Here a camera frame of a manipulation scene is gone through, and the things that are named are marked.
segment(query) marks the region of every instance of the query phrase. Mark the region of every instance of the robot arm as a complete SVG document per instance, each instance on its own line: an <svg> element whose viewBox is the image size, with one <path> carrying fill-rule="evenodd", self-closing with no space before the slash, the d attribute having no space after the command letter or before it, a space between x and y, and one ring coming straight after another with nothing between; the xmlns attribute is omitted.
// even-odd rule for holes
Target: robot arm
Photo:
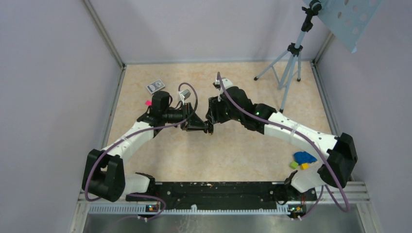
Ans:
<svg viewBox="0 0 412 233"><path fill-rule="evenodd" d="M290 120L275 108L266 104L252 104L251 100L247 98L246 93L237 86L234 86L230 80L223 78L222 82L230 97L243 110L261 119L284 125L293 130L289 131L272 124L266 124L242 113L224 94L218 80L216 80L213 85L219 89L219 96L209 98L209 110L206 115L209 122L216 124L224 123L228 120L239 121L240 124L248 130L280 138L301 148L318 159L318 162L310 166L308 169L293 172L285 181L285 185L290 184L301 193L310 188L324 184L337 187L317 151L315 151L308 141L295 133L298 131L308 137L310 141L314 142L316 147L320 149L322 155L327 159L327 162L331 165L332 170L342 187L346 186L355 163L358 160L351 136L343 133L340 137L337 137L310 129Z"/></svg>
<svg viewBox="0 0 412 233"><path fill-rule="evenodd" d="M170 94L168 92L156 92L152 97L152 105L148 111L140 116L123 136L102 150L93 149L89 152L82 189L85 190L88 176L98 158L102 156L104 151L112 148L103 156L93 171L88 192L109 201L117 201L121 196L129 193L145 193L149 187L151 176L136 173L125 178L123 164L136 154L144 143L156 137L166 123L175 124L177 127L182 122L180 124L182 130L202 130L205 133L213 133L213 125L208 124L207 121L203 122L194 113L191 103L184 103L188 97L188 90L179 92L182 106L174 109L170 107Z"/></svg>

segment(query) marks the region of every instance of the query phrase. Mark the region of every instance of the lavender wall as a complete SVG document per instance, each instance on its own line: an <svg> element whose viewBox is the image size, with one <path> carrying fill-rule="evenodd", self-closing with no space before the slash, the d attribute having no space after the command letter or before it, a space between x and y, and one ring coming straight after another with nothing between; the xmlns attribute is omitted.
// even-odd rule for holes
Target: lavender wall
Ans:
<svg viewBox="0 0 412 233"><path fill-rule="evenodd" d="M412 2L384 1L350 54L337 39L319 63L342 131L355 138L355 177L366 182L385 232L410 232Z"/></svg>
<svg viewBox="0 0 412 233"><path fill-rule="evenodd" d="M91 0L126 63L274 59L295 42L302 0ZM312 59L328 30L318 19L303 43Z"/></svg>
<svg viewBox="0 0 412 233"><path fill-rule="evenodd" d="M81 1L0 1L0 232L68 231L119 74Z"/></svg>

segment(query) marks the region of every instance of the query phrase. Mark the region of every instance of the black bracket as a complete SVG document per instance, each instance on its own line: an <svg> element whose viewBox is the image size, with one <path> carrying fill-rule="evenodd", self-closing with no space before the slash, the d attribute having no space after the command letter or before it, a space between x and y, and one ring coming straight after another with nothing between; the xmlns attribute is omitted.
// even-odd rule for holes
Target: black bracket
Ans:
<svg viewBox="0 0 412 233"><path fill-rule="evenodd" d="M307 201L314 201L317 197L312 190L293 192L284 184L272 182L155 182L151 179L144 194L163 199L167 210L187 210L193 204L198 210L270 210L276 209L276 202L301 200L302 195ZM126 201L145 200L148 199L126 196Z"/></svg>
<svg viewBox="0 0 412 233"><path fill-rule="evenodd" d="M87 155L85 173L83 175L82 189L86 188L89 173L103 151L93 149ZM125 187L123 160L120 156L106 154L99 162L93 177L90 180L88 192L111 202L117 201Z"/></svg>
<svg viewBox="0 0 412 233"><path fill-rule="evenodd" d="M295 45L296 45L295 43L291 43L291 44L288 46L288 51L291 52L291 54L292 54L294 57L299 56L300 51L302 51L302 49L303 49L303 46L300 46L300 47L297 49L297 48L295 48Z"/></svg>
<svg viewBox="0 0 412 233"><path fill-rule="evenodd" d="M338 141L333 149L327 150L329 154L327 162L332 167L342 188L345 188L353 168L358 161L358 155L355 150L353 138L350 135L342 133L342 135L336 139ZM333 187L338 187L325 165L322 165L321 168L318 169L318 173L322 180L327 184Z"/></svg>
<svg viewBox="0 0 412 233"><path fill-rule="evenodd" d="M312 29L312 18L317 16L321 9L322 5L319 0L312 0L309 4L309 8L302 7L302 11L306 13L306 18L301 28L303 32L309 32Z"/></svg>

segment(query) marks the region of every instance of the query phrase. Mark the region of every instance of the beige floor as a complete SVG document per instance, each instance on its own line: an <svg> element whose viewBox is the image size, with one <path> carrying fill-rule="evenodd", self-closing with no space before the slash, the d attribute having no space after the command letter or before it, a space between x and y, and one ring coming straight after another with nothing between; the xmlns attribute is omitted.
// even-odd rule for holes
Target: beige floor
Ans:
<svg viewBox="0 0 412 233"><path fill-rule="evenodd" d="M269 70L257 82L253 77L269 63L202 63L128 66L113 119L109 143L123 135L142 115L151 95L146 85L161 79L174 99L181 82L192 84L199 96L196 113L205 118L208 98L218 91L212 86L217 71L244 89L253 103L279 109L284 89L277 90ZM286 63L275 67L282 74ZM302 81L292 81L284 115L315 130L330 133L324 108L309 62L302 63ZM179 128L162 130L143 145L126 163L125 172L143 172L157 181L283 181L292 170L293 153L300 151L288 142L263 136L229 121L215 125L213 135L184 132Z"/></svg>

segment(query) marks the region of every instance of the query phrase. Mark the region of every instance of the cable tie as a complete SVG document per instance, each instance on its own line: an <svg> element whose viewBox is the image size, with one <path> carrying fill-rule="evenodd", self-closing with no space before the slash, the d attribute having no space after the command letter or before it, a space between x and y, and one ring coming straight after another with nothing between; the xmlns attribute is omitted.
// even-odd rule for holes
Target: cable tie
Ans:
<svg viewBox="0 0 412 233"><path fill-rule="evenodd" d="M299 127L300 127L300 125L301 125L300 123L297 123L297 124L295 124L295 125L292 127L291 137L290 137L290 139L289 139L289 142L290 142L290 143L292 143L293 136L294 136L294 134L295 134L295 132L296 132L297 128L299 128Z"/></svg>
<svg viewBox="0 0 412 233"><path fill-rule="evenodd" d="M121 152L122 153L124 153L124 149L127 149L128 147L133 146L132 142L130 141L129 138L127 138L127 136L123 135L120 139L123 140L123 143L125 143L125 145L123 145L121 147Z"/></svg>

